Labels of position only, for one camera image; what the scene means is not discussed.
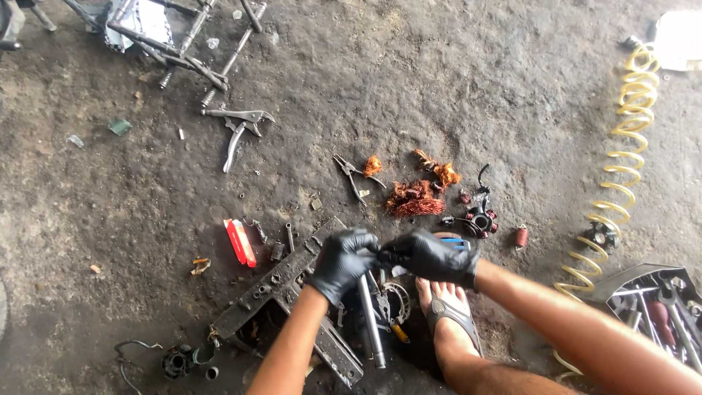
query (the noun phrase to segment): yellow component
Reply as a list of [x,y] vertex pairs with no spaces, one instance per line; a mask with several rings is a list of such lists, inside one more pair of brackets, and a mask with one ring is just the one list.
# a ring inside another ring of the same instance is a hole
[[[656,87],[658,86],[659,79],[655,72],[659,67],[660,65],[656,59],[652,43],[644,44],[636,48],[631,54],[631,57],[629,57],[629,60],[626,62],[626,69],[630,70],[631,72],[623,78],[624,85],[621,87],[621,92],[619,94],[619,105],[621,108],[617,110],[617,114],[627,115],[629,118],[616,125],[614,129],[611,130],[610,134],[614,136],[633,138],[637,142],[637,148],[632,151],[611,151],[607,153],[607,156],[630,158],[636,163],[632,165],[605,166],[604,170],[607,173],[620,173],[625,177],[626,181],[620,183],[602,182],[600,183],[600,186],[604,188],[613,188],[622,192],[628,198],[628,201],[624,204],[607,202],[605,200],[596,200],[592,203],[598,209],[608,211],[613,210],[618,213],[619,215],[613,219],[596,213],[590,213],[588,215],[588,218],[591,221],[602,222],[612,227],[617,237],[620,239],[622,233],[619,225],[629,221],[631,215],[627,209],[636,203],[636,197],[629,187],[641,181],[641,173],[639,173],[639,169],[641,169],[641,167],[644,165],[644,158],[640,155],[640,153],[645,150],[649,144],[648,140],[641,135],[641,132],[654,121],[654,114],[653,111],[651,111],[651,106],[656,102],[656,98],[658,97]],[[578,252],[570,251],[569,255],[586,264],[588,266],[587,269],[575,268],[576,265],[563,265],[561,268],[572,274],[584,285],[555,283],[553,286],[563,294],[581,302],[581,300],[572,292],[592,292],[595,289],[595,285],[592,283],[590,278],[600,276],[602,274],[600,264],[606,262],[609,255],[602,248],[600,248],[599,245],[589,241],[588,239],[582,236],[578,236],[577,238],[581,242],[584,242],[588,246],[592,247],[592,249],[595,250],[599,256],[595,258],[588,258]],[[579,375],[582,375],[580,370],[566,362],[555,350],[553,351],[553,356],[563,366]]]
[[407,334],[402,330],[402,328],[398,324],[392,324],[390,328],[392,328],[392,331],[395,332],[400,342],[409,343],[409,336],[407,336]]

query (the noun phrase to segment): flip-flop sandal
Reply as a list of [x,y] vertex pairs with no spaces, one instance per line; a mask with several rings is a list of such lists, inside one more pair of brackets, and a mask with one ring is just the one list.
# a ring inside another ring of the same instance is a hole
[[478,354],[483,356],[482,347],[480,346],[480,338],[475,332],[475,322],[473,322],[473,317],[454,309],[450,304],[447,304],[443,300],[439,299],[434,291],[431,293],[432,301],[429,303],[429,309],[427,311],[427,322],[429,323],[429,329],[432,331],[432,335],[434,335],[434,328],[436,327],[437,322],[439,322],[439,319],[448,317],[456,321],[461,328],[468,333],[468,337],[470,337],[470,339],[473,341],[473,345],[478,350]]

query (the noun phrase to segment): hand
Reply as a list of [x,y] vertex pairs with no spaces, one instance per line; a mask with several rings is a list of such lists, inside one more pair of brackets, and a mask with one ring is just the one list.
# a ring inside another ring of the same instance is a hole
[[[370,252],[359,254],[368,249]],[[371,267],[378,264],[378,238],[365,229],[352,228],[329,236],[317,257],[308,284],[336,305]]]
[[403,266],[430,281],[446,281],[475,290],[477,250],[456,250],[433,234],[418,229],[381,248],[380,259]]

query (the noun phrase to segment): metal bracket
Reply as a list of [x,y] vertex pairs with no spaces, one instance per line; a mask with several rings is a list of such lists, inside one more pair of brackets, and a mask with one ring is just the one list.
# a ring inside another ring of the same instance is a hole
[[[319,240],[324,240],[327,236],[344,229],[346,226],[333,217],[303,243],[305,248],[295,250],[274,266],[250,290],[246,291],[237,303],[215,320],[213,325],[220,336],[236,344],[237,331],[270,300],[275,300],[289,315],[301,291],[296,279],[300,275],[312,272],[311,266],[314,265],[321,247]],[[322,319],[319,326],[314,350],[346,387],[351,388],[363,377],[361,361],[336,332],[333,323],[327,317]]]

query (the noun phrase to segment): foot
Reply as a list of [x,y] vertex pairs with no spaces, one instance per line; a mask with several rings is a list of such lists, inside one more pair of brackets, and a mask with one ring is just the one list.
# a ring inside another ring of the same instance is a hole
[[[468,298],[465,296],[463,288],[453,283],[430,283],[429,280],[419,277],[416,279],[416,287],[419,291],[419,306],[422,308],[424,316],[427,315],[429,304],[432,301],[432,291],[437,298],[451,305],[454,309],[467,316],[470,315]],[[468,333],[456,321],[448,317],[442,317],[437,322],[434,329],[434,346],[437,350],[439,363],[442,362],[442,354],[444,353],[468,352],[480,357],[476,345],[473,344]]]

